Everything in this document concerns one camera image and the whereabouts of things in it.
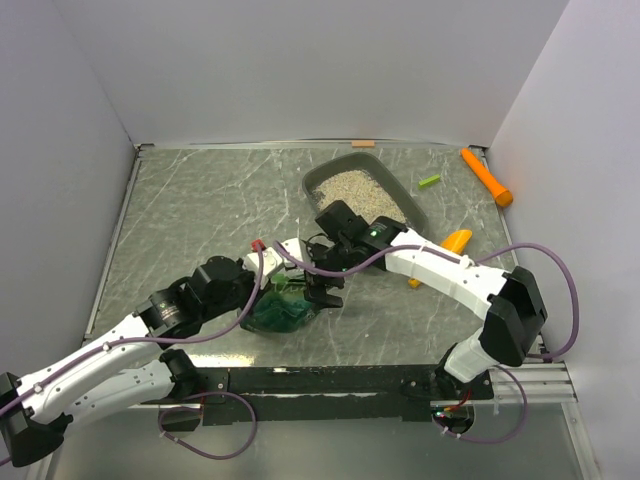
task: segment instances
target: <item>green block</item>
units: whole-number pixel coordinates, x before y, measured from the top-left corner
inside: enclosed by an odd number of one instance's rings
[[[424,180],[420,180],[418,182],[418,188],[428,187],[429,185],[433,185],[436,182],[440,181],[440,175],[433,175],[432,177],[425,178]]]

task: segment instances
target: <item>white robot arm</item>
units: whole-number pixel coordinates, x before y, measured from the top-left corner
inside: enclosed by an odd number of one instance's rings
[[[164,349],[189,343],[186,339],[204,322],[222,313],[242,307],[248,312],[281,271],[299,277],[300,269],[306,270],[305,298],[321,308],[340,307],[341,299],[327,295],[327,288],[340,287],[352,273],[348,268],[370,264],[415,278],[468,307],[484,326],[452,346],[436,369],[442,390],[449,389],[452,398],[490,366],[522,364],[546,319],[530,272],[476,265],[391,219],[380,217],[369,225],[340,201],[321,212],[316,223],[332,246],[296,238],[264,251],[260,245],[238,261],[212,257],[64,360],[21,378],[0,375],[0,430],[14,466],[54,451],[65,431],[136,403],[193,393],[197,372],[188,356]],[[158,356],[141,368],[123,370]]]

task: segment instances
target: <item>marble surface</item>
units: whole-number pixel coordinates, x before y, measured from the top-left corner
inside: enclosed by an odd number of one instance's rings
[[[262,238],[306,238],[319,231],[301,188],[303,175],[341,148],[203,149],[141,152],[141,166],[94,324],[100,335],[153,291],[213,255],[238,258]],[[428,238],[440,243],[461,228],[473,231],[472,258],[507,244],[497,207],[457,148],[367,149],[410,191],[429,219]],[[441,181],[418,190],[418,181]],[[494,266],[512,268],[510,256]],[[206,344],[185,347],[198,366],[312,366],[437,363],[481,322],[465,307],[406,278],[377,270],[347,281],[345,307],[324,311],[290,334],[240,328]],[[209,334],[235,313],[204,326]]]

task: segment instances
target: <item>green transparent object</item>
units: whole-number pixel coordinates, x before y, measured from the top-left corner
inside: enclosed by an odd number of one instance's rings
[[[320,309],[304,299],[304,279],[276,274],[271,290],[253,307],[240,326],[250,332],[295,332],[308,324]]]

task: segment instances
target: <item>white backdrop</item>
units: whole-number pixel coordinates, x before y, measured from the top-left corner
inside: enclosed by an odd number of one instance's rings
[[[21,376],[81,345],[134,156],[49,1],[0,1],[0,146],[0,372]]]
[[[514,239],[549,245],[576,277],[582,327],[569,373],[604,478],[621,480],[640,472],[639,7],[572,0],[489,150],[514,193]],[[557,348],[569,335],[564,281],[537,254],[521,258]]]
[[[566,0],[54,0],[135,143],[489,145]]]

